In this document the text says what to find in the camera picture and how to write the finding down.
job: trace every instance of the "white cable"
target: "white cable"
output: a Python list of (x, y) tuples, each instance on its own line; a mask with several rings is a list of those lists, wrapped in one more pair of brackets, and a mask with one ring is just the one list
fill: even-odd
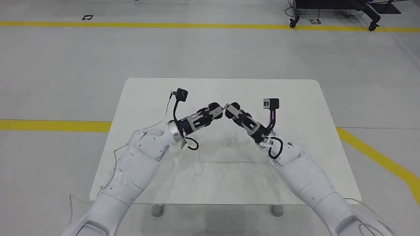
[(367, 206), (366, 204), (364, 204), (363, 202), (361, 202), (361, 201), (358, 201), (357, 199), (353, 199), (353, 198), (344, 198), (344, 199), (351, 199), (352, 201), (356, 201), (356, 202), (358, 202), (358, 203), (360, 203), (361, 205), (363, 205), (363, 206), (365, 206), (366, 208), (368, 208), (370, 211), (372, 211), (376, 216), (378, 216), (378, 218), (380, 219), (380, 220), (382, 220), (382, 218), (380, 217), (380, 215), (378, 214), (378, 213), (376, 213), (374, 210), (372, 210), (369, 206)]
[(359, 224), (359, 231), (360, 231), (360, 234), (362, 234), (363, 236), (365, 236), (364, 235), (364, 233), (362, 233), (362, 226), (365, 226), (365, 227), (369, 227), (369, 228), (371, 228), (371, 229), (374, 229), (375, 231), (377, 231), (379, 234), (381, 234), (382, 236), (384, 236), (383, 235), (383, 233), (381, 233), (377, 228), (375, 228), (375, 227), (373, 227), (372, 225), (370, 225), (370, 224), (365, 224), (365, 223), (360, 223)]
[(89, 204), (92, 201), (86, 202), (86, 201), (82, 201), (81, 199), (77, 198), (75, 195), (73, 194), (69, 194), (68, 197), (70, 198), (70, 224), (72, 224), (72, 220), (73, 220), (73, 201), (72, 201), (72, 197), (74, 199), (76, 199), (77, 201), (79, 201), (80, 203), (85, 203), (85, 204)]
[(161, 121), (159, 121), (158, 123), (156, 123), (155, 125), (152, 125), (152, 126), (147, 127), (147, 128), (153, 128), (154, 126), (160, 124), (162, 121), (165, 120), (166, 115), (168, 114), (168, 107), (169, 107), (169, 102), (171, 101), (171, 98), (172, 98), (172, 94), (169, 96), (168, 103), (166, 104), (166, 111), (165, 111), (165, 115), (163, 116), (163, 119)]
[[(367, 206), (365, 203), (363, 203), (363, 202), (361, 202), (361, 201), (359, 201), (359, 200), (357, 200), (357, 199), (353, 199), (353, 198), (343, 198), (343, 199), (350, 199), (350, 200), (352, 200), (352, 201), (356, 201), (356, 202), (358, 202), (358, 203), (360, 203), (361, 205), (363, 205), (363, 206), (365, 206), (366, 208), (368, 208), (370, 211), (372, 211), (377, 217), (378, 217), (378, 222), (379, 223), (381, 223), (381, 224), (383, 224), (384, 225), (384, 227), (391, 233), (391, 234), (394, 234), (392, 231), (390, 231), (389, 230), (389, 228), (383, 223), (383, 222), (381, 222), (380, 220), (383, 220), (381, 217), (380, 217), (380, 215), (378, 214), (378, 213), (376, 213), (376, 211), (374, 211), (374, 210), (372, 210), (372, 208), (370, 208), (369, 206)], [(370, 225), (370, 224), (366, 224), (366, 223), (363, 223), (363, 222), (361, 222), (360, 221), (360, 224), (359, 224), (359, 231), (360, 231), (360, 234), (362, 234), (363, 236), (364, 236), (364, 234), (362, 233), (362, 226), (365, 226), (369, 231), (370, 231), (370, 229), (369, 228), (371, 228), (371, 229), (374, 229), (375, 231), (377, 231), (378, 233), (380, 233), (382, 236), (383, 236), (383, 234), (376, 228), (376, 227), (373, 227), (372, 225)]]
[(96, 197), (94, 198), (94, 200), (96, 200), (97, 198), (98, 198), (98, 196), (99, 196), (99, 194), (106, 188), (106, 187), (108, 187), (108, 185), (110, 185), (110, 183), (111, 183), (111, 181), (112, 181), (112, 179), (114, 179), (114, 176), (115, 176), (115, 174), (116, 174), (116, 168), (117, 168), (117, 154), (116, 154), (116, 152), (117, 151), (119, 151), (120, 149), (122, 149), (122, 148), (124, 148), (125, 146), (128, 146), (129, 145), (129, 143), (130, 143), (130, 141), (133, 139), (133, 137), (134, 137), (134, 135), (136, 134), (136, 132), (138, 132), (138, 131), (140, 131), (140, 130), (135, 130), (133, 133), (132, 133), (132, 135), (131, 135), (131, 138), (130, 138), (130, 140), (124, 145), (124, 146), (121, 146), (121, 147), (119, 147), (119, 148), (117, 148), (117, 149), (115, 149), (114, 150), (114, 160), (115, 160), (115, 163), (114, 163), (114, 171), (112, 172), (112, 176), (111, 176), (111, 178), (110, 178), (110, 181), (105, 185), (105, 186), (101, 186), (100, 187), (100, 190), (99, 190), (99, 192), (98, 192), (98, 194), (96, 194)]
[[(156, 123), (156, 124), (154, 124), (154, 125), (152, 125), (152, 126), (150, 126), (150, 127), (147, 127), (147, 128), (153, 128), (154, 126), (156, 126), (156, 125), (158, 125), (158, 124), (160, 124), (165, 118), (166, 118), (166, 115), (168, 114), (168, 107), (169, 107), (169, 102), (171, 101), (171, 98), (172, 98), (172, 93), (171, 93), (171, 95), (169, 96), (169, 99), (168, 99), (168, 103), (166, 104), (166, 110), (165, 110), (165, 116), (163, 116), (163, 119), (161, 120), (161, 121), (159, 121), (158, 123)], [(114, 176), (115, 176), (115, 174), (116, 174), (116, 169), (117, 169), (117, 154), (116, 154), (116, 152), (117, 151), (119, 151), (120, 149), (122, 149), (122, 148), (124, 148), (125, 146), (128, 146), (129, 145), (129, 143), (131, 142), (131, 140), (133, 139), (133, 137), (134, 137), (134, 135), (136, 134), (136, 132), (138, 132), (138, 131), (140, 131), (140, 130), (136, 130), (136, 131), (134, 131), (133, 132), (133, 134), (131, 135), (131, 138), (130, 138), (130, 140), (124, 145), (124, 146), (122, 146), (122, 147), (119, 147), (119, 148), (117, 148), (117, 149), (115, 149), (114, 150), (114, 160), (115, 160), (115, 163), (114, 163), (114, 171), (112, 172), (112, 176), (111, 176), (111, 178), (110, 178), (110, 181), (105, 185), (105, 186), (101, 186), (100, 187), (100, 190), (99, 190), (99, 192), (98, 192), (98, 194), (96, 194), (96, 197), (94, 198), (95, 200), (98, 198), (98, 196), (99, 196), (99, 194), (106, 188), (106, 187), (108, 187), (108, 185), (110, 185), (110, 183), (111, 183), (111, 181), (112, 181), (112, 179), (114, 178)]]

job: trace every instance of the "black cable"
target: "black cable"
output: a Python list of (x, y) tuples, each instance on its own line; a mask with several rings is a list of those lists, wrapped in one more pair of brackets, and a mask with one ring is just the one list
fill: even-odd
[(352, 14), (352, 10), (349, 9), (349, 11), (350, 11), (350, 14), (344, 14), (343, 15), (345, 18), (353, 18), (353, 19), (359, 20), (363, 17), (363, 15), (365, 13), (365, 12), (362, 11), (362, 13), (360, 13), (360, 14)]
[(271, 137), (271, 139), (272, 140), (277, 140), (277, 141), (280, 142), (280, 151), (277, 153), (276, 156), (271, 155), (271, 149), (272, 148), (270, 148), (268, 150), (268, 156), (270, 156), (270, 158), (272, 158), (272, 159), (277, 159), (280, 156), (280, 154), (282, 154), (282, 151), (283, 151), (283, 141), (281, 139), (277, 138), (277, 137)]
[(179, 127), (179, 122), (178, 122), (177, 115), (176, 115), (177, 114), (176, 112), (177, 112), (177, 108), (178, 108), (178, 103), (179, 103), (179, 100), (177, 100), (175, 102), (175, 105), (173, 106), (173, 121), (175, 122), (175, 124), (176, 124), (176, 126), (178, 128), (178, 131), (181, 134), (181, 137), (183, 137), (186, 140), (192, 140), (194, 143), (196, 143), (196, 145), (197, 145), (196, 147), (188, 146), (188, 149), (197, 150), (200, 147), (200, 145), (198, 144), (197, 140), (195, 140), (193, 138), (190, 138), (190, 137), (185, 137), (184, 132)]
[(195, 140), (193, 138), (190, 138), (190, 137), (185, 137), (185, 139), (186, 140), (192, 140), (197, 145), (196, 147), (188, 146), (188, 149), (197, 150), (200, 147), (200, 145), (198, 144), (197, 140)]
[[(401, 1), (411, 1), (411, 0), (394, 0), (393, 2), (401, 2)], [(381, 1), (381, 2), (368, 2), (366, 3), (367, 5), (372, 5), (372, 4), (380, 4), (380, 3), (388, 3), (388, 1)]]
[(179, 133), (181, 134), (181, 137), (184, 138), (184, 132), (182, 131), (182, 129), (179, 127), (179, 122), (177, 119), (177, 108), (178, 108), (178, 103), (179, 100), (175, 101), (175, 105), (173, 106), (173, 121), (175, 122), (175, 125), (178, 128)]

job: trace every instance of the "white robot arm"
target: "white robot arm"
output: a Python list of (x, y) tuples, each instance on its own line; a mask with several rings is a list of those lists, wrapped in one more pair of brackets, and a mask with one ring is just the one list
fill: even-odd
[(145, 128), (133, 134), (111, 172), (108, 185), (87, 213), (70, 224), (62, 236), (115, 236), (125, 213), (149, 185), (169, 146), (223, 115), (222, 107), (212, 103), (178, 121), (175, 117), (177, 104), (185, 101), (188, 92), (179, 88), (173, 94), (177, 98), (175, 120), (169, 121), (164, 131)]
[(244, 128), (260, 150), (268, 152), (267, 160), (278, 176), (296, 197), (314, 210), (331, 236), (362, 235), (362, 226), (376, 233), (374, 235), (394, 235), (379, 217), (349, 205), (331, 185), (325, 171), (303, 149), (276, 137), (272, 129), (279, 106), (278, 99), (264, 100), (264, 108), (270, 110), (267, 127), (252, 119), (238, 103), (227, 104), (225, 115)]

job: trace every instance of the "yellow tape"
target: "yellow tape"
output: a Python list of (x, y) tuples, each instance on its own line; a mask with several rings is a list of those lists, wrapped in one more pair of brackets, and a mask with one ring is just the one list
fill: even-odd
[(420, 179), (418, 179), (416, 175), (406, 170), (404, 167), (398, 165), (387, 156), (383, 155), (363, 141), (359, 140), (345, 129), (337, 128), (337, 132), (339, 133), (340, 139), (344, 140), (346, 143), (361, 151), (364, 155), (373, 159), (376, 163), (405, 181), (408, 187), (411, 189), (417, 204), (420, 206)]
[[(135, 23), (135, 22), (38, 22), (5, 21), (0, 26), (14, 27), (70, 27), (70, 28), (203, 28), (230, 30), (292, 30), (289, 25), (277, 24), (214, 24), (214, 23)], [(368, 31), (361, 26), (306, 26), (298, 25), (294, 30), (317, 31)], [(420, 28), (377, 28), (378, 32), (420, 33)]]
[[(0, 130), (109, 132), (110, 128), (111, 122), (109, 121), (30, 121), (0, 119)], [(337, 132), (340, 139), (404, 180), (411, 189), (417, 204), (420, 206), (420, 179), (416, 175), (359, 140), (345, 129), (337, 128)]]
[(109, 132), (111, 122), (107, 121), (19, 121), (0, 120), (0, 130), (77, 131)]

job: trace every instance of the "silver joint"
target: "silver joint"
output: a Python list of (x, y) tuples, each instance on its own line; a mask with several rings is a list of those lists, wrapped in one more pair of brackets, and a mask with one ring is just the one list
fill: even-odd
[(175, 124), (174, 121), (168, 122), (168, 129), (171, 132), (172, 137), (176, 142), (180, 142), (181, 140), (183, 140), (181, 133), (178, 130), (177, 124)]

